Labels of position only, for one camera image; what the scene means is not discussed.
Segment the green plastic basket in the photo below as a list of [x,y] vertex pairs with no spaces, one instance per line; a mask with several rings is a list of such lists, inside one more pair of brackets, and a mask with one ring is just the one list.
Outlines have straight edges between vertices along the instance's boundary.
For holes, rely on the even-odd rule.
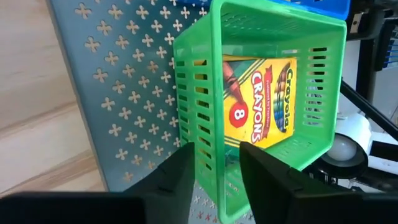
[[334,140],[345,37],[345,21],[332,17],[267,0],[214,0],[175,40],[180,137],[195,143],[196,179],[223,223],[249,204],[239,165],[225,166],[222,55],[297,58],[295,132],[266,152],[302,170]]

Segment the number 8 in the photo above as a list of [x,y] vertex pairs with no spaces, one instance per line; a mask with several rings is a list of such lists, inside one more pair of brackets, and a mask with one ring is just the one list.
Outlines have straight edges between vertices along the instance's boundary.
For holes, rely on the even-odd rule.
[[238,120],[244,118],[244,110],[236,110],[234,115],[235,115],[235,119],[238,121]]

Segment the red crayon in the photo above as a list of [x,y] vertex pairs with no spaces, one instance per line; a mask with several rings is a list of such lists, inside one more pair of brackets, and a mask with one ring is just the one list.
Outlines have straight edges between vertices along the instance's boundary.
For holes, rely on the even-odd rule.
[[238,79],[233,76],[234,71],[228,62],[223,62],[223,78],[229,84],[229,90],[239,103],[244,103]]

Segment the wooden surface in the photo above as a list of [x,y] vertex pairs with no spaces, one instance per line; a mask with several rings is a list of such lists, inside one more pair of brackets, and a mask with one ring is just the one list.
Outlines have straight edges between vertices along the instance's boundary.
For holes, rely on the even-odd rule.
[[0,195],[103,190],[45,1],[0,0]]

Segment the crayon box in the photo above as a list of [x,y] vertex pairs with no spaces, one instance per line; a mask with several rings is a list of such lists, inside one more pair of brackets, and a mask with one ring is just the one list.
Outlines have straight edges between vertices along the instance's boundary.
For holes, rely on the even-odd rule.
[[296,58],[223,56],[224,143],[239,153],[247,141],[266,149],[293,135]]

